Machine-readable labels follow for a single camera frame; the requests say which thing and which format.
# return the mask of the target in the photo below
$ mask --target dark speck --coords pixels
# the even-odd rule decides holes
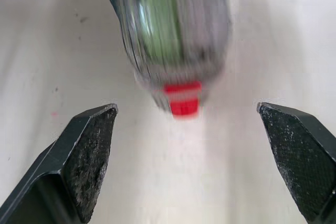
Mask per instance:
[[[80,18],[79,21],[83,24],[85,21],[88,20],[88,18],[89,18],[89,17],[83,17],[83,18]]]

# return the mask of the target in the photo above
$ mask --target table surface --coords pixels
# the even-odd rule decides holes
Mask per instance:
[[[225,73],[199,117],[160,111],[133,77],[108,0],[0,0],[0,204],[76,114],[119,106],[91,223],[305,223],[259,101],[336,134],[336,0],[230,0]]]

